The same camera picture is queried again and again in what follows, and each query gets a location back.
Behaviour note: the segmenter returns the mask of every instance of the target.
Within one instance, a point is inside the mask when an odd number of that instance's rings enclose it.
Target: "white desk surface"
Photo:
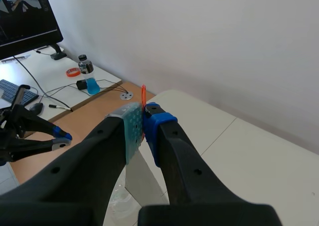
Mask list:
[[[45,54],[52,54],[55,51],[51,47],[49,47],[41,50],[41,52]],[[43,90],[46,92],[58,87],[69,85],[71,83],[76,83],[78,80],[83,79],[81,75],[73,78],[69,78],[66,76],[65,72],[68,69],[78,67],[78,64],[69,58],[63,58],[55,61],[51,59],[50,56],[38,54],[35,51],[29,51],[18,56],[25,56],[29,54],[31,56],[25,60],[21,60],[21,62],[33,74],[33,76],[37,79]],[[113,76],[112,74],[96,66],[94,66],[94,73],[96,80],[106,79],[118,84],[122,82],[121,79]],[[6,64],[0,62],[0,80],[1,79],[10,81],[18,86],[21,84],[30,85],[31,87],[35,87],[39,90],[38,94],[40,96],[43,95],[42,91],[39,89],[33,78],[26,72],[26,70],[21,65],[19,65],[19,63],[15,61]],[[115,85],[107,81],[101,81],[98,84],[101,88],[111,87]],[[53,95],[53,97],[65,102],[72,108],[84,102],[85,100],[91,98],[83,92],[80,92],[78,89],[74,89],[71,87],[64,88],[57,94]],[[41,97],[27,105],[26,108],[29,109],[30,106],[39,102],[40,98]],[[49,108],[49,104],[63,106],[61,103],[53,99],[43,98],[42,103],[44,103],[44,110],[42,114],[39,116],[45,120],[51,120],[54,117],[66,112],[66,110]],[[8,102],[0,100],[0,108],[8,106],[10,106]]]
[[[318,225],[318,155],[182,92],[166,91],[149,102],[178,118],[197,151],[233,193],[273,206],[284,226]],[[145,141],[140,152],[166,192]]]

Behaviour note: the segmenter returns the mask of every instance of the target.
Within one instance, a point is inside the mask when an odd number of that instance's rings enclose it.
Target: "monitor screen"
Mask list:
[[[48,0],[0,0],[0,59],[62,39]]]

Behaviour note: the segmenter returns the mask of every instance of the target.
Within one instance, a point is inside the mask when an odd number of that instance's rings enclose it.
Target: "black pen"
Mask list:
[[[50,108],[56,108],[56,109],[63,109],[63,110],[68,110],[70,111],[71,108],[66,108],[66,107],[61,107],[61,106],[57,106],[57,105],[49,105]]]

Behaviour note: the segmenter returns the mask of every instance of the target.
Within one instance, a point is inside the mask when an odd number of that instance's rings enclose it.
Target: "bottle label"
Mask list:
[[[92,73],[94,68],[92,63],[79,65],[82,74]]]

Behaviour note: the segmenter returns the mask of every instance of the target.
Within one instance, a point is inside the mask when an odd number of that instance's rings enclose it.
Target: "cable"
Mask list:
[[[114,82],[111,82],[111,81],[106,80],[106,79],[97,80],[97,82],[100,82],[100,81],[107,81],[107,82],[109,82],[109,83],[116,84],[116,85],[118,85],[119,87],[121,87],[121,88],[125,91],[125,93],[129,93],[128,90],[126,90],[122,85],[120,85],[120,84],[118,84],[118,83],[114,83]]]
[[[49,56],[51,56],[51,54],[41,53],[39,50],[34,50],[34,52],[39,53],[39,54],[43,54],[43,55],[49,55]]]
[[[72,84],[69,84],[69,85],[66,85],[66,86],[62,86],[62,87],[53,89],[53,90],[48,91],[48,92],[46,92],[46,93],[48,94],[48,93],[50,93],[50,92],[53,92],[53,91],[57,90],[55,93],[53,93],[53,94],[50,95],[50,97],[51,97],[51,96],[53,96],[54,94],[57,94],[57,93],[60,92],[61,90],[65,89],[66,87],[72,87],[72,88],[78,90],[78,88],[76,88],[76,87],[74,87],[74,86],[72,86],[72,85],[75,85],[75,83],[72,83]],[[88,94],[88,93],[86,93],[86,92],[84,92],[84,91],[82,91],[82,90],[80,90],[80,91],[83,92],[83,93],[85,93],[86,95],[88,95],[88,96],[90,96],[90,97],[93,96],[93,95],[90,95],[90,94]],[[97,93],[97,94],[100,94],[100,93],[102,93],[102,92],[107,92],[107,91],[117,91],[117,92],[121,92],[121,93],[126,93],[126,92],[122,91],[122,89],[112,88],[112,89],[109,89],[109,90],[106,90],[106,91],[103,90],[103,91],[101,91],[101,92],[99,92],[99,93]],[[41,99],[40,99],[39,103],[42,101],[43,98],[47,98],[47,97],[45,97],[45,95],[41,96]]]
[[[59,103],[62,103],[62,104],[65,105],[67,108],[71,108],[71,107],[69,107],[67,104],[65,104],[64,102],[62,102],[62,101],[60,101],[60,100],[58,100],[58,99],[56,99],[56,98],[50,97],[50,96],[42,89],[42,87],[40,86],[40,84],[38,83],[38,81],[37,81],[37,80],[35,79],[35,77],[29,72],[29,70],[28,70],[15,56],[13,56],[13,58],[30,74],[30,76],[33,78],[33,80],[34,80],[35,83],[38,85],[38,87],[40,88],[40,90],[43,92],[44,95],[48,96],[48,97],[51,98],[51,99],[56,100],[56,101],[59,102]]]
[[[36,90],[36,94],[39,95],[39,90],[37,88],[31,87],[32,89]]]
[[[48,93],[50,93],[50,92],[53,92],[53,91],[59,89],[58,91],[56,91],[56,92],[54,93],[54,94],[56,94],[56,93],[60,92],[62,89],[65,89],[66,87],[70,87],[70,86],[73,85],[73,84],[75,84],[75,83],[72,83],[72,84],[69,84],[69,85],[66,85],[66,86],[62,86],[62,87],[55,88],[55,89],[53,89],[53,90],[50,90],[50,91],[46,92],[46,94],[48,94]],[[43,98],[48,98],[48,97],[45,97],[45,95],[42,95],[42,96],[41,96],[41,99],[40,99],[40,101],[39,101],[39,103],[42,101]]]

